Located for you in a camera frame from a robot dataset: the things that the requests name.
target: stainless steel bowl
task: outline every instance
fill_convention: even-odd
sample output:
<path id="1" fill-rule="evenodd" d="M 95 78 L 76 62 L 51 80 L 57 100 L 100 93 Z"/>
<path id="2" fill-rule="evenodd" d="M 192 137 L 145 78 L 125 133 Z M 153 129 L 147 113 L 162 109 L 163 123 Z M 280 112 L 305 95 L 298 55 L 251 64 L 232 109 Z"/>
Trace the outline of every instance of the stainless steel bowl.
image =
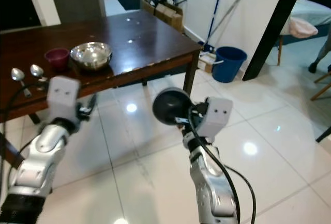
<path id="1" fill-rule="evenodd" d="M 99 70 L 107 66 L 111 55 L 109 45 L 100 42 L 80 44 L 70 51 L 71 58 L 85 70 Z"/>

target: dark wooden table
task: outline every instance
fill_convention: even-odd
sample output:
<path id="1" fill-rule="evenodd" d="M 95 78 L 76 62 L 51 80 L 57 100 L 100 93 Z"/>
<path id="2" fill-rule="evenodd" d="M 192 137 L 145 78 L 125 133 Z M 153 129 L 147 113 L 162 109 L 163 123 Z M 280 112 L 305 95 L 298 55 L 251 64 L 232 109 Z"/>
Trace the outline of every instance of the dark wooden table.
<path id="1" fill-rule="evenodd" d="M 44 54 L 50 49 L 71 50 L 90 41 L 104 42 L 111 46 L 113 55 L 108 68 L 97 72 L 84 72 L 73 66 L 68 71 L 58 73 L 52 70 L 44 58 Z M 10 97 L 20 88 L 19 82 L 10 77 L 13 67 L 24 71 L 26 84 L 36 82 L 36 78 L 29 72 L 31 64 L 42 67 L 47 78 L 61 74 L 78 79 L 82 86 L 82 97 L 187 64 L 183 89 L 190 94 L 200 48 L 198 44 L 145 11 L 3 34 L 0 60 L 0 122 L 3 121 L 3 111 Z M 31 98 L 25 98 L 23 94 L 17 98 L 10 111 L 10 119 L 47 108 L 46 92 L 33 88 L 31 92 Z M 17 151 L 7 141 L 6 160 L 13 164 L 16 154 Z M 13 166 L 18 167 L 22 160 L 20 157 Z"/>

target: cardboard box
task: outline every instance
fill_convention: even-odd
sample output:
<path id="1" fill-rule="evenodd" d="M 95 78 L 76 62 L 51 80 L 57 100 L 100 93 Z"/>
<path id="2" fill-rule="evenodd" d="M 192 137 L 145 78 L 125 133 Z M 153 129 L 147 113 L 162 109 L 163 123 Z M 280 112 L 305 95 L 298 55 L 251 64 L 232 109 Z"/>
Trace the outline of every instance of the cardboard box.
<path id="1" fill-rule="evenodd" d="M 198 68 L 204 70 L 207 73 L 211 73 L 215 59 L 216 58 L 214 54 L 206 54 L 199 57 Z"/>
<path id="2" fill-rule="evenodd" d="M 147 0 L 140 0 L 140 8 L 155 15 L 161 21 L 172 26 L 179 32 L 183 32 L 183 10 L 171 4 L 158 4 L 154 8 Z"/>

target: red cup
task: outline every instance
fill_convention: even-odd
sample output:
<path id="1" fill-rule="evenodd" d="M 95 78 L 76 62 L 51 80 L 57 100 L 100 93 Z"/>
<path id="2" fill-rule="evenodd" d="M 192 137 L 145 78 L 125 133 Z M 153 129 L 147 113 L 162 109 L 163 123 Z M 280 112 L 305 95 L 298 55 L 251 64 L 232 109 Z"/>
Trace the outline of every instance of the red cup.
<path id="1" fill-rule="evenodd" d="M 68 69 L 69 51 L 64 48 L 55 48 L 45 54 L 45 58 L 57 71 Z"/>

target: door frame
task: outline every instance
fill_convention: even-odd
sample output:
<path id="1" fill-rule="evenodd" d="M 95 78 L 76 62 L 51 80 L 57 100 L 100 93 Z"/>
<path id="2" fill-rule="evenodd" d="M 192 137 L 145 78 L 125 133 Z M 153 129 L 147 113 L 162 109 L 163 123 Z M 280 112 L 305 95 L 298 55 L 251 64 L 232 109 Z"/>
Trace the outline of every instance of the door frame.
<path id="1" fill-rule="evenodd" d="M 295 2 L 296 0 L 278 1 L 274 13 L 258 45 L 258 48 L 256 49 L 253 58 L 248 65 L 248 68 L 243 77 L 243 81 L 254 79 L 259 75 L 262 66 L 268 58 L 272 47 L 275 45 L 275 42 L 277 41 Z"/>

